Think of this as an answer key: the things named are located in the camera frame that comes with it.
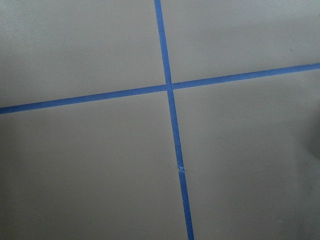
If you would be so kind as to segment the blue tape strip crosswise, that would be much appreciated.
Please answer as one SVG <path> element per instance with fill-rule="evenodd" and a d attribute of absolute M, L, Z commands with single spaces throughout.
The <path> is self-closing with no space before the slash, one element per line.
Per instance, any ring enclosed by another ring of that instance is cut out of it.
<path fill-rule="evenodd" d="M 214 85 L 214 84 L 220 84 L 220 83 L 235 82 L 235 81 L 242 81 L 242 80 L 249 80 L 249 79 L 298 73 L 298 72 L 313 71 L 313 70 L 318 70 L 319 68 L 320 68 L 320 64 L 317 62 L 312 64 L 297 65 L 297 66 L 290 66 L 290 67 L 284 67 L 284 68 L 260 70 L 260 71 L 254 71 L 254 72 L 246 72 L 246 73 L 217 76 L 217 77 L 190 80 L 190 81 L 182 81 L 182 82 L 172 83 L 171 87 L 173 90 L 178 90 L 178 89 L 193 88 L 193 87 L 199 87 L 199 86 Z M 167 90 L 168 90 L 168 87 L 165 84 L 148 86 L 148 87 L 140 87 L 140 88 L 119 90 L 119 91 L 113 91 L 113 92 L 105 92 L 105 93 L 98 93 L 98 94 L 91 94 L 91 95 L 84 95 L 84 96 L 77 96 L 77 97 L 70 97 L 70 98 L 48 100 L 48 101 L 42 101 L 42 102 L 6 106 L 6 107 L 0 108 L 0 113 L 4 115 L 4 114 L 17 113 L 17 112 L 37 110 L 37 109 L 81 104 L 86 102 L 94 102 L 94 101 L 129 97 L 129 96 L 135 96 L 135 95 L 157 93 L 157 92 L 165 92 Z"/>

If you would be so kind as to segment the blue tape strip lengthwise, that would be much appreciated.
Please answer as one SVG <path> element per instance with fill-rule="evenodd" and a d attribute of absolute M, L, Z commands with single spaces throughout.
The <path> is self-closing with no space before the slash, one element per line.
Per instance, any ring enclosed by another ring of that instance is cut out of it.
<path fill-rule="evenodd" d="M 163 70 L 164 70 L 164 78 L 165 78 L 166 92 L 167 92 L 167 98 L 168 98 L 168 107 L 170 112 L 170 122 L 171 122 L 172 134 L 173 134 L 174 149 L 175 149 L 175 155 L 176 155 L 176 164 L 178 169 L 186 233 L 187 233 L 187 238 L 189 240 L 193 240 L 195 237 L 194 237 L 192 215 L 191 215 L 191 209 L 190 209 L 186 170 L 184 166 L 181 138 L 180 138 L 180 132 L 179 132 L 179 124 L 178 124 L 178 118 L 177 118 L 175 95 L 174 95 L 174 89 L 172 85 L 170 60 L 169 60 L 165 23 L 163 18 L 161 1 L 155 0 L 154 7 L 155 7 L 159 42 L 160 42 L 160 48 L 161 48 L 161 58 L 162 58 L 162 64 L 163 64 Z"/>

